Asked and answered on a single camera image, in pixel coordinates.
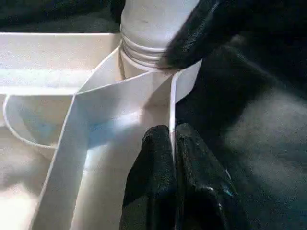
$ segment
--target white plastic container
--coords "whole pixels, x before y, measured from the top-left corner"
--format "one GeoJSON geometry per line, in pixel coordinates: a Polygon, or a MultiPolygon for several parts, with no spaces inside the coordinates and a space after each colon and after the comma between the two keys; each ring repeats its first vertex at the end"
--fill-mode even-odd
{"type": "Polygon", "coordinates": [[[147,72],[81,89],[64,122],[32,229],[118,229],[125,181],[142,137],[160,124],[173,137],[175,103],[192,89],[199,64],[174,77],[147,72]],[[182,85],[191,71],[191,83],[182,85]]]}

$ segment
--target white plastic bottle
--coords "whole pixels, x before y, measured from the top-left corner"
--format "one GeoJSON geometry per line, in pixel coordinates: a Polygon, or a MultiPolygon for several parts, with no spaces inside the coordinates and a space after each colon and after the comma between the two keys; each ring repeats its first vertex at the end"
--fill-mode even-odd
{"type": "Polygon", "coordinates": [[[123,49],[134,62],[156,68],[168,43],[199,0],[126,0],[121,16],[123,49]]]}

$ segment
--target white tray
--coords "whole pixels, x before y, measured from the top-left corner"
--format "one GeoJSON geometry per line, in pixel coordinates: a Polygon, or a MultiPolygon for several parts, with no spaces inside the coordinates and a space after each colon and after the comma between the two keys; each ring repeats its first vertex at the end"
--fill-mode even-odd
{"type": "MultiPolygon", "coordinates": [[[[4,45],[11,54],[1,69],[47,73],[36,76],[41,83],[23,75],[17,85],[22,91],[16,91],[15,80],[1,82],[3,93],[10,93],[3,114],[14,141],[52,159],[40,196],[33,198],[30,228],[118,229],[125,181],[142,137],[166,124],[173,140],[175,103],[191,91],[200,63],[180,72],[143,70],[125,56],[118,34],[0,34],[1,39],[31,47],[21,52],[21,46],[4,45]],[[15,63],[26,58],[31,61],[21,68],[15,63]],[[74,81],[73,74],[50,75],[54,69],[90,73],[74,81]],[[42,90],[52,77],[57,84],[42,90]]],[[[24,224],[26,229],[29,219],[24,224]]]]}

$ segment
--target gloved hand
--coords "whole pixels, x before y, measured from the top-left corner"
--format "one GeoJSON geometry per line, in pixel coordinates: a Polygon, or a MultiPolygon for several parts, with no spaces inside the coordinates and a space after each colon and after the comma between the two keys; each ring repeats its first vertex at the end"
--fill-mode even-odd
{"type": "Polygon", "coordinates": [[[304,0],[200,0],[169,44],[161,66],[187,68],[241,31],[293,41],[306,34],[306,10],[304,0]]]}
{"type": "Polygon", "coordinates": [[[127,178],[120,229],[248,230],[230,177],[198,133],[179,125],[176,143],[177,179],[167,127],[146,132],[127,178]]]}

